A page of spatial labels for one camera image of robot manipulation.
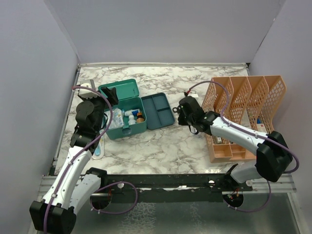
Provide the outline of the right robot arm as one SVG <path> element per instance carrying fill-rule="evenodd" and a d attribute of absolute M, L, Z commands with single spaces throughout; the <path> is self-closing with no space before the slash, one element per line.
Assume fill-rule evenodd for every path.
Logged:
<path fill-rule="evenodd" d="M 255 162 L 232 167 L 224 178 L 225 187 L 234 191 L 247 180 L 264 178 L 277 182 L 293 160 L 279 132 L 270 134 L 233 123 L 214 111 L 205 112 L 192 96 L 179 101 L 178 123 L 193 126 L 198 132 L 225 138 L 255 155 Z"/>

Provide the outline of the small bottle blue label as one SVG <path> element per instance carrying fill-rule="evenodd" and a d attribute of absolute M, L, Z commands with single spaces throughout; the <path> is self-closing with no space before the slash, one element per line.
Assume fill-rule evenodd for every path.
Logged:
<path fill-rule="evenodd" d="M 126 117 L 129 117 L 130 115 L 137 116 L 138 113 L 140 113 L 140 110 L 139 109 L 134 109 L 134 110 L 125 111 L 124 115 Z"/>

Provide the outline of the brown bottle orange cap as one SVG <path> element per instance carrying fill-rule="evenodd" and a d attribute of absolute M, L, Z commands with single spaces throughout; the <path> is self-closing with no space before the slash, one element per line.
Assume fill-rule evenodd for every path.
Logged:
<path fill-rule="evenodd" d="M 145 121 L 145 118 L 144 118 L 142 112 L 138 112 L 136 117 L 137 117 L 137 118 L 136 118 L 136 122 L 137 122 L 137 123 L 142 123 L 142 122 Z"/>

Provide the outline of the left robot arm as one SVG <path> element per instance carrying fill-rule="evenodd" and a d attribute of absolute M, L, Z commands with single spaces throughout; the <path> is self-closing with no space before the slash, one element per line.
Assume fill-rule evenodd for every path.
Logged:
<path fill-rule="evenodd" d="M 100 175 L 87 176 L 88 182 L 77 185 L 87 162 L 97 148 L 100 138 L 112 122 L 103 124 L 105 110 L 112 111 L 118 104 L 115 88 L 95 90 L 86 86 L 74 86 L 82 102 L 76 107 L 76 126 L 71 138 L 66 161 L 60 173 L 41 201 L 33 201 L 29 212 L 37 231 L 45 234 L 69 234 L 77 214 L 92 192 L 106 190 L 108 181 Z"/>

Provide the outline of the white plastic bottle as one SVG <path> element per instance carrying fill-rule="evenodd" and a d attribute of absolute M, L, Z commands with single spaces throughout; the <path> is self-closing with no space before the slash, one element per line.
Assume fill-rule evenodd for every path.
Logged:
<path fill-rule="evenodd" d="M 134 125 L 134 124 L 137 123 L 136 120 L 135 120 L 134 115 L 129 115 L 128 118 L 129 118 L 129 119 L 128 119 L 128 125 Z"/>

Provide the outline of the dark teal divided tray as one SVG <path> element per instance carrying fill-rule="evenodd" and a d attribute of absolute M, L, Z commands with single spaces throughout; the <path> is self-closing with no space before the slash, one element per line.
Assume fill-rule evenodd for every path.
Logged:
<path fill-rule="evenodd" d="M 156 130 L 175 123 L 175 117 L 164 93 L 144 96 L 141 99 L 146 114 L 147 129 Z"/>

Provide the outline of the teal medicine box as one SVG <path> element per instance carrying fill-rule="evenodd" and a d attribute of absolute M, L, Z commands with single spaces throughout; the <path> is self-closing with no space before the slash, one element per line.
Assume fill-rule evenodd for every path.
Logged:
<path fill-rule="evenodd" d="M 108 129 L 106 132 L 108 138 L 111 140 L 116 140 L 145 132 L 147 130 L 146 114 L 142 104 L 142 99 L 139 97 L 139 88 L 136 80 L 126 79 L 113 83 L 107 83 L 100 85 L 98 89 L 104 86 L 107 86 L 110 89 L 115 87 L 117 90 L 118 104 L 114 105 L 113 109 L 119 108 L 124 112 L 128 110 L 139 109 L 145 118 L 145 121 L 142 123 L 128 125 L 129 118 L 124 115 L 124 126 L 115 129 Z"/>

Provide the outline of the blue gauze dressing pack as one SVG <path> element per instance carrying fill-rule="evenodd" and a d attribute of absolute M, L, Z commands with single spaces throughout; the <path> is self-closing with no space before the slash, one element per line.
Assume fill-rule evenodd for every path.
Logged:
<path fill-rule="evenodd" d="M 113 114 L 111 115 L 110 111 L 105 112 L 108 120 L 112 119 L 109 129 L 115 129 L 124 126 L 124 111 L 119 108 L 114 108 L 112 113 Z"/>

